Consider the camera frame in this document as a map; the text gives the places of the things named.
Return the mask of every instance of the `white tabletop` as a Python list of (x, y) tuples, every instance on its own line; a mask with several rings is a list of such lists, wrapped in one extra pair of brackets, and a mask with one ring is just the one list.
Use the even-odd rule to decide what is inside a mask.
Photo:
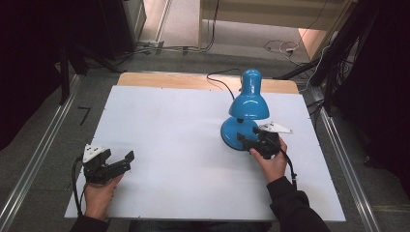
[[(275, 121), (293, 130), (280, 136), (288, 144), (298, 189), (324, 220), (345, 220), (303, 97), (262, 96), (271, 117), (256, 123)], [(107, 163), (122, 160), (130, 150), (135, 160), (115, 191), (110, 216), (275, 219), (256, 161), (227, 147), (220, 137), (231, 103), (226, 91), (114, 86), (92, 144), (111, 149)], [(289, 169), (286, 176), (290, 180)], [(80, 174), (79, 191), (84, 183)], [(73, 197), (66, 218), (76, 218)]]

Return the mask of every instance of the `gray floor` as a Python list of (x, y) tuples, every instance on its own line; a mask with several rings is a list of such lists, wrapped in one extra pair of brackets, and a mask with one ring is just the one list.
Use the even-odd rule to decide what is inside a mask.
[[(206, 53), (181, 53), (163, 51), (159, 55), (137, 54), (128, 59), (121, 67), (129, 72), (178, 72), (212, 73), (215, 71), (240, 68), (242, 71), (257, 68), (265, 76), (278, 76), (294, 69), (287, 61), (249, 59), (240, 56), (226, 56)], [(9, 231), (68, 231), (72, 219), (64, 218), (72, 195), (71, 169), (74, 159), (79, 156), (86, 143), (90, 143), (103, 112), (110, 88), (115, 85), (119, 73), (104, 68), (92, 69), (87, 76), (80, 78), (78, 92), (63, 121), (48, 153), (37, 173), (31, 188), (17, 211)], [(314, 102), (309, 92), (303, 93), (307, 104)], [(0, 151), (0, 200), (6, 199), (16, 185), (21, 172), (34, 154), (49, 122), (52, 120), (60, 98), (60, 90), (51, 95), (27, 122), (13, 143)], [(91, 111), (84, 124), (84, 110)], [(333, 110), (337, 129), (343, 140), (348, 156), (356, 169), (365, 189), (370, 205), (382, 231), (410, 231), (408, 209), (409, 199), (404, 194), (398, 179), (384, 169), (363, 165), (365, 153), (361, 147), (354, 127), (343, 120), (337, 109)], [(337, 188), (346, 222), (329, 222), (332, 231), (365, 231), (361, 217), (346, 184), (340, 165), (335, 156), (332, 143), (320, 119), (317, 122), (317, 136), (329, 165), (335, 187)], [(127, 231), (130, 222), (114, 219), (109, 231)], [(273, 231), (278, 224), (273, 223)]]

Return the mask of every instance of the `floor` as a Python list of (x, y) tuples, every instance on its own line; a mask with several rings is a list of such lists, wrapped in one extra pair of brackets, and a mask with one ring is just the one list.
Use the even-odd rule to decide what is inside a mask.
[[(143, 42), (157, 44), (164, 41), (164, 45), (196, 45), (197, 38), (190, 39), (186, 35), (187, 33), (199, 35), (198, 33), (171, 29), (175, 23), (169, 20), (177, 17), (178, 14), (173, 11), (175, 8), (183, 9), (188, 2), (193, 1), (170, 1), (167, 14), (163, 13), (167, 1), (145, 0), (144, 2), (147, 9), (154, 6), (150, 5), (150, 2), (158, 4), (159, 14), (164, 15), (165, 18), (161, 22), (160, 16), (154, 16), (156, 18), (154, 24), (157, 26), (154, 26), (153, 30), (148, 30), (147, 27), (141, 37)], [(207, 29), (208, 22), (202, 23), (203, 28)], [(163, 24), (162, 30), (157, 30), (161, 24)], [(247, 29), (247, 26), (249, 25), (228, 25), (217, 22), (215, 43), (208, 53), (189, 53), (186, 56), (175, 51), (163, 51), (161, 54), (138, 53), (125, 60), (120, 67), (130, 72), (177, 73), (211, 73), (230, 68), (254, 67), (265, 73), (265, 77), (279, 76), (295, 69), (296, 65), (278, 51), (279, 44), (270, 43), (270, 51), (265, 49), (264, 45), (268, 41), (275, 40), (296, 42), (300, 39), (296, 31), (290, 28), (255, 29), (252, 26)], [(244, 31), (253, 29), (264, 33), (257, 39), (242, 37), (246, 34)], [(171, 36), (171, 32), (178, 32), (178, 35)], [(204, 30), (202, 37), (208, 35), (208, 31)], [(292, 54), (292, 61), (308, 62), (303, 47), (300, 46), (298, 49), (300, 49), (298, 52)], [(118, 73), (109, 72), (98, 66), (92, 67), (87, 76), (74, 76), (72, 71), (73, 94), (69, 100), (70, 104), (58, 105), (61, 93), (57, 90), (27, 122), (12, 144), (0, 151), (0, 182), (2, 183), (0, 201), (3, 210), (9, 206), (8, 203), (15, 203), (9, 215), (5, 215), (2, 211), (0, 231), (68, 231), (73, 224), (73, 219), (64, 218), (72, 195), (73, 161), (81, 154), (84, 144), (92, 140), (110, 88), (116, 84), (119, 77)], [(294, 80), (299, 83), (300, 89), (305, 88), (307, 82), (305, 76), (296, 76)], [(310, 91), (301, 94), (304, 95), (307, 105), (317, 101)], [(314, 104), (307, 108), (312, 112), (315, 106)], [(87, 117), (84, 108), (90, 108)], [(359, 205), (353, 199), (351, 188), (335, 152), (334, 141), (329, 137), (325, 120), (321, 119), (323, 115), (312, 114), (311, 120), (316, 127), (325, 160), (330, 167), (347, 219), (343, 223), (329, 222), (329, 227), (332, 231), (410, 231), (408, 220), (410, 201), (403, 192), (399, 180), (383, 168), (364, 166), (366, 154), (354, 126), (344, 120), (336, 108), (333, 111), (337, 132), (379, 228), (371, 230), (364, 226), (358, 211)], [(44, 140), (44, 135), (49, 136), (50, 139)], [(24, 172), (27, 166), (35, 167), (34, 171)], [(29, 188), (16, 188), (21, 182), (26, 182)], [(13, 191), (17, 191), (18, 195), (12, 197)], [(129, 220), (116, 218), (111, 221), (109, 231), (128, 231), (129, 225)], [(277, 223), (273, 223), (272, 231), (278, 231)]]

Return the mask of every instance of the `human hand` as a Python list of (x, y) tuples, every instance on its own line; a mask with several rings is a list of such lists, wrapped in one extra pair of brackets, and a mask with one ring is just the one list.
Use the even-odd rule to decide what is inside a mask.
[(124, 175), (117, 176), (105, 185), (88, 184), (85, 188), (85, 216), (104, 220), (108, 217), (108, 209), (114, 197), (114, 190)]
[[(284, 143), (281, 137), (279, 138), (279, 141), (280, 148), (286, 152), (286, 143)], [(284, 176), (287, 160), (282, 152), (279, 152), (273, 159), (263, 159), (255, 149), (251, 148), (249, 151), (262, 168), (263, 175), (268, 184)]]

